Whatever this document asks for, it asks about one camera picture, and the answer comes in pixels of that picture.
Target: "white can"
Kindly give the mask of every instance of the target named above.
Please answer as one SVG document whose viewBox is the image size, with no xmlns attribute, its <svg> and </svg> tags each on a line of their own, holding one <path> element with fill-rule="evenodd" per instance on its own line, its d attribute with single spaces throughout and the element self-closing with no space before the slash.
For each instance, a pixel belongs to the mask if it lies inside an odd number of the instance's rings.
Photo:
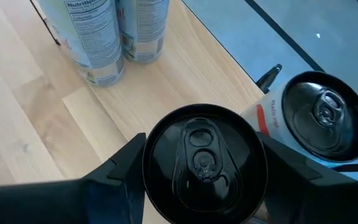
<svg viewBox="0 0 358 224">
<path fill-rule="evenodd" d="M 91 84 L 112 85 L 124 73 L 114 0 L 38 0 L 64 51 Z"/>
<path fill-rule="evenodd" d="M 169 0 L 116 0 L 124 55 L 140 63 L 161 54 Z"/>
<path fill-rule="evenodd" d="M 358 96 L 328 74 L 302 73 L 241 116 L 256 131 L 328 167 L 358 159 Z"/>
</svg>

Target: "red label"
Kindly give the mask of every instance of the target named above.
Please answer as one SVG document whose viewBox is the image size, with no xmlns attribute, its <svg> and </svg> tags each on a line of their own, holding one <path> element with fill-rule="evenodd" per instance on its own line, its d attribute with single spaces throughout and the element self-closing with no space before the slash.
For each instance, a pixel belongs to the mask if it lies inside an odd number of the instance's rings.
<svg viewBox="0 0 358 224">
<path fill-rule="evenodd" d="M 262 105 L 256 105 L 256 115 L 258 117 L 258 125 L 261 133 L 267 134 L 269 136 L 269 131 L 266 125 L 265 113 Z"/>
</svg>

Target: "nutrition facts label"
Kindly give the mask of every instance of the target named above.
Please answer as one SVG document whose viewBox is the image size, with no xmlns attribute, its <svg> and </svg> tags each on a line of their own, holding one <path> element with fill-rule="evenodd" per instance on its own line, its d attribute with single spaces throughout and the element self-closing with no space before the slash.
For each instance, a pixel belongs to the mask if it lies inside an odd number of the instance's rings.
<svg viewBox="0 0 358 224">
<path fill-rule="evenodd" d="M 169 0 L 137 1 L 137 41 L 150 42 L 163 35 Z"/>
<path fill-rule="evenodd" d="M 116 11 L 111 4 L 114 0 L 65 1 L 93 68 L 105 67 L 120 56 Z"/>
</svg>

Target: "light wood surface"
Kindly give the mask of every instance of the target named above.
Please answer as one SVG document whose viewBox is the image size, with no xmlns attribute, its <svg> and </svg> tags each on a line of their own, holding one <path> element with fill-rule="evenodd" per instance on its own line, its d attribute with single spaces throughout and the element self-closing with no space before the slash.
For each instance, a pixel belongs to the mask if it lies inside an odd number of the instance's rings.
<svg viewBox="0 0 358 224">
<path fill-rule="evenodd" d="M 262 96 L 180 0 L 162 56 L 125 70 L 114 86 L 88 86 L 29 0 L 0 0 L 0 184 L 82 177 L 180 106 L 241 112 Z M 148 200 L 144 223 L 166 223 Z"/>
</svg>

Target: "black can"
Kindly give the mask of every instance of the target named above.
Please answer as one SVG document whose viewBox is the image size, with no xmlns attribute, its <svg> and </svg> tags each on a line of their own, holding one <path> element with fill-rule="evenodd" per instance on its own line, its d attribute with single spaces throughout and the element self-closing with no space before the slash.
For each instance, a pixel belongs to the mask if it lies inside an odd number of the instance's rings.
<svg viewBox="0 0 358 224">
<path fill-rule="evenodd" d="M 147 138 L 147 195 L 172 223 L 242 223 L 267 186 L 264 147 L 238 114 L 189 105 L 166 115 Z"/>
<path fill-rule="evenodd" d="M 242 117 L 256 130 L 317 160 L 358 159 L 358 96 L 326 73 L 297 75 Z"/>
</svg>

